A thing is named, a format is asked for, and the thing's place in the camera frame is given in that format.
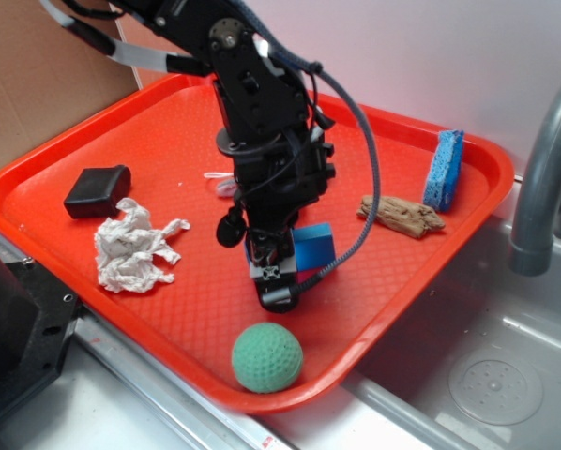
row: stainless steel sink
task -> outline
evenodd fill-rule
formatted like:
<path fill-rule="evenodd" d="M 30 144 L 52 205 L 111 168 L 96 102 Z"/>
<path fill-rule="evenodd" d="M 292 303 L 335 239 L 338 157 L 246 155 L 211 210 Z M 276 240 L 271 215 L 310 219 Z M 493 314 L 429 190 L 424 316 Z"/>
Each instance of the stainless steel sink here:
<path fill-rule="evenodd" d="M 522 277 L 508 233 L 483 225 L 346 382 L 437 448 L 561 449 L 561 242 Z"/>

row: black eraser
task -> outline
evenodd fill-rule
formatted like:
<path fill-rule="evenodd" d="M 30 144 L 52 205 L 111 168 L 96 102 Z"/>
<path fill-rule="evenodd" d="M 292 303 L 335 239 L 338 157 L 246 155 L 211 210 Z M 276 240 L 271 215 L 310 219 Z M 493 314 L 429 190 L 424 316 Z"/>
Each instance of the black eraser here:
<path fill-rule="evenodd" d="M 124 165 L 84 169 L 64 200 L 72 218 L 116 216 L 115 207 L 129 195 L 130 169 Z"/>

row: white wall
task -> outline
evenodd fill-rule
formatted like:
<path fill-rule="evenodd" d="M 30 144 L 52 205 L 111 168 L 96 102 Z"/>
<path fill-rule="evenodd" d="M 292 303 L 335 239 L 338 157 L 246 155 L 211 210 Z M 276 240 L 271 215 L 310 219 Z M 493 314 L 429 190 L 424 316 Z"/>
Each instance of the white wall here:
<path fill-rule="evenodd" d="M 462 128 L 523 173 L 561 85 L 561 0 L 246 0 L 361 103 Z"/>

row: gray faucet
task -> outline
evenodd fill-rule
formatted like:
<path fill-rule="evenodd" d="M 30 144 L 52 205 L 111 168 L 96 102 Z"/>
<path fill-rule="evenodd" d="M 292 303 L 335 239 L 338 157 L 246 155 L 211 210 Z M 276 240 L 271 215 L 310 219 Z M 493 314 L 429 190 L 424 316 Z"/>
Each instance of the gray faucet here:
<path fill-rule="evenodd" d="M 509 238 L 510 269 L 529 277 L 546 272 L 554 234 L 561 238 L 561 88 L 524 172 Z"/>

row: crumpled tissue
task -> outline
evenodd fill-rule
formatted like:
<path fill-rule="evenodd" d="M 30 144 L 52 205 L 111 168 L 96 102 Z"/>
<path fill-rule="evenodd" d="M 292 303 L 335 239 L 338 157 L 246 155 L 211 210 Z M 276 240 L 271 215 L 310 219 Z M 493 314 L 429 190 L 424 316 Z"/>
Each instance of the crumpled tissue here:
<path fill-rule="evenodd" d="M 125 217 L 122 220 L 108 217 L 95 234 L 99 284 L 114 293 L 123 290 L 145 293 L 158 281 L 172 283 L 174 274 L 164 274 L 157 268 L 153 255 L 176 264 L 180 255 L 166 243 L 166 238 L 190 229 L 190 224 L 177 218 L 163 230 L 153 230 L 149 211 L 133 199 L 120 200 L 116 208 L 126 213 Z"/>

